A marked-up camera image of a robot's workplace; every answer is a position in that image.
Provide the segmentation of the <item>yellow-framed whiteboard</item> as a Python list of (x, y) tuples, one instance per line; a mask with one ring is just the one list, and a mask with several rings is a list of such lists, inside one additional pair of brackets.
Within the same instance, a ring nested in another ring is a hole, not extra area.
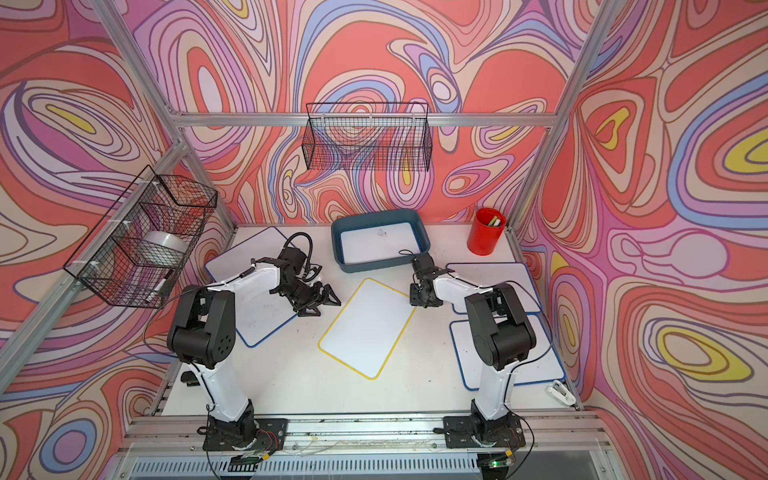
[(367, 278), (321, 336), (318, 349), (373, 381), (380, 376), (414, 312), (407, 295)]

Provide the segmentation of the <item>smudged blue-framed whiteboard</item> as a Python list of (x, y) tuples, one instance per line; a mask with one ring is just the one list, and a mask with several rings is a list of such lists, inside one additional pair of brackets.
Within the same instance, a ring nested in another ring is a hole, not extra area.
[(344, 231), (340, 234), (344, 264), (363, 264), (420, 253), (416, 234), (407, 222)]

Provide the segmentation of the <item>teal plastic storage box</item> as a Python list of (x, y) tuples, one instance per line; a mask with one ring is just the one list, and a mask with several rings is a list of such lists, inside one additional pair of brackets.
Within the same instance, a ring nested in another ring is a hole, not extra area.
[(408, 264), (431, 248), (420, 215), (411, 209), (340, 218), (330, 232), (335, 261), (349, 274)]

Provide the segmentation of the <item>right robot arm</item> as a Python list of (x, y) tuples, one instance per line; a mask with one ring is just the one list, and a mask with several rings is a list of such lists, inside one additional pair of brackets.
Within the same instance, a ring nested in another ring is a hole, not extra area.
[(472, 344), (484, 364), (481, 384), (472, 400), (468, 420), (478, 439), (511, 427), (507, 390), (514, 368), (537, 346), (535, 331), (515, 288), (508, 282), (480, 286), (439, 267), (428, 253), (410, 256), (409, 287), (414, 307), (437, 308), (444, 302), (463, 304)]

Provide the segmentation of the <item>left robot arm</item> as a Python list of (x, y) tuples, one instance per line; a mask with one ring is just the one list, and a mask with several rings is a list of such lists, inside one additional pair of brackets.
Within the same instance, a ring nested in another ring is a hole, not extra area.
[(256, 428), (252, 402), (237, 383), (229, 360), (236, 340), (237, 308), (262, 294), (288, 301), (299, 317), (319, 316), (321, 306), (339, 306), (333, 288), (317, 279), (300, 249), (286, 246), (276, 258), (253, 259), (222, 282), (184, 288), (167, 335), (167, 348), (203, 386), (211, 400), (210, 423), (239, 431)]

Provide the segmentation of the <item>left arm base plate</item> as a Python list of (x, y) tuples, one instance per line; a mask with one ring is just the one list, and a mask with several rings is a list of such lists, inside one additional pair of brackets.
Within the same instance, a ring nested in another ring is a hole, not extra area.
[(274, 453), (284, 448), (287, 427), (285, 418), (223, 422), (209, 416), (197, 434), (204, 438), (203, 449), (207, 452)]

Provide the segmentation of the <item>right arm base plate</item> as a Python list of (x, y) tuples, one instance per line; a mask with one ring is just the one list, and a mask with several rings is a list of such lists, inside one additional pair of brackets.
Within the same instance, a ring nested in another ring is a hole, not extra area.
[(442, 422), (436, 431), (442, 433), (450, 449), (506, 447), (516, 451), (527, 445), (521, 419), (510, 412), (495, 420), (470, 414), (444, 416)]

